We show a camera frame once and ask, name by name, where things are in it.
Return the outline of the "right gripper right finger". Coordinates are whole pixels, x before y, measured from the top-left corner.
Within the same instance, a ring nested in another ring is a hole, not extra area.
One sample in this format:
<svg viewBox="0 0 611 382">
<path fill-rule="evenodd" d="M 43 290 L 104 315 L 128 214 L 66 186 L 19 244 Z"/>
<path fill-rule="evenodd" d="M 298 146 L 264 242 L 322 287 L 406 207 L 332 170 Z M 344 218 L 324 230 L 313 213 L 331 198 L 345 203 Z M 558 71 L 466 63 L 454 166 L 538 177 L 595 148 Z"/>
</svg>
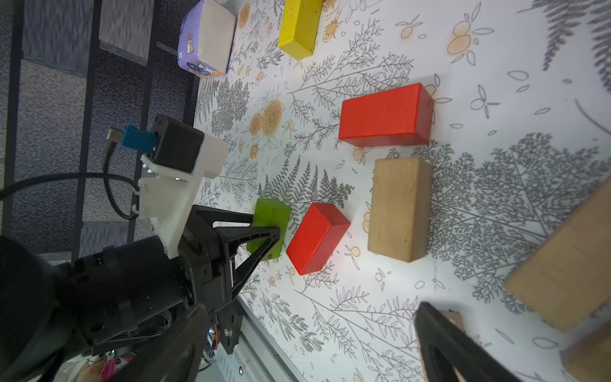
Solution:
<svg viewBox="0 0 611 382">
<path fill-rule="evenodd" d="M 423 336 L 426 370 L 431 381 L 457 381 L 456 368 L 466 381 L 517 381 L 502 364 L 453 328 L 429 302 L 421 302 L 416 325 Z"/>
</svg>

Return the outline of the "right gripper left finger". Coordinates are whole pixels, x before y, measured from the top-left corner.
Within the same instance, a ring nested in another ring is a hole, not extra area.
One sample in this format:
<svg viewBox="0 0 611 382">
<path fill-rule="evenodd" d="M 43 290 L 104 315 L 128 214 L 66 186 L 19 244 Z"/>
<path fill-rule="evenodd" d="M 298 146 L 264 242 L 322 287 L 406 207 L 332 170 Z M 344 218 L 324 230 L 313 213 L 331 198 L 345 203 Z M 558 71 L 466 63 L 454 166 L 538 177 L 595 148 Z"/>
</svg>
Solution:
<svg viewBox="0 0 611 382">
<path fill-rule="evenodd" d="M 196 305 L 111 380 L 196 380 L 205 345 L 208 343 L 205 326 L 209 323 L 205 307 Z"/>
</svg>

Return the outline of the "yellow block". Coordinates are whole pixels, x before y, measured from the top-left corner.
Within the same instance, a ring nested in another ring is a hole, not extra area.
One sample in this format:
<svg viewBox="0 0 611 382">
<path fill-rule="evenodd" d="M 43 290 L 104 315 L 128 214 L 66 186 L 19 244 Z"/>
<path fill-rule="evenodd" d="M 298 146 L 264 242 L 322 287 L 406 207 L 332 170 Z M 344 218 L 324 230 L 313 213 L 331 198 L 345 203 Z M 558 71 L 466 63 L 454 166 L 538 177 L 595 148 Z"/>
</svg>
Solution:
<svg viewBox="0 0 611 382">
<path fill-rule="evenodd" d="M 313 54 L 322 3 L 322 0 L 287 0 L 285 3 L 278 47 L 295 60 Z"/>
</svg>

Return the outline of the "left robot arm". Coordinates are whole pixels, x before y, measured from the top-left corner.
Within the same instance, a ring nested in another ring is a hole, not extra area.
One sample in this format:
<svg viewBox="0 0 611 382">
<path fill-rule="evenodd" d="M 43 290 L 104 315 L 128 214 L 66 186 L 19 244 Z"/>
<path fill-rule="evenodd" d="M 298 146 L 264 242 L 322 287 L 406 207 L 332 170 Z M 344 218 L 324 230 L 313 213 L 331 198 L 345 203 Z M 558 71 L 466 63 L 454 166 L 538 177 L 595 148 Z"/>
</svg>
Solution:
<svg viewBox="0 0 611 382">
<path fill-rule="evenodd" d="M 51 381 L 82 353 L 101 353 L 168 310 L 178 316 L 146 341 L 116 381 L 193 381 L 214 329 L 237 343 L 235 300 L 281 238 L 246 213 L 194 206 L 178 255 L 149 237 L 52 266 L 15 240 L 1 240 L 1 379 Z"/>
</svg>

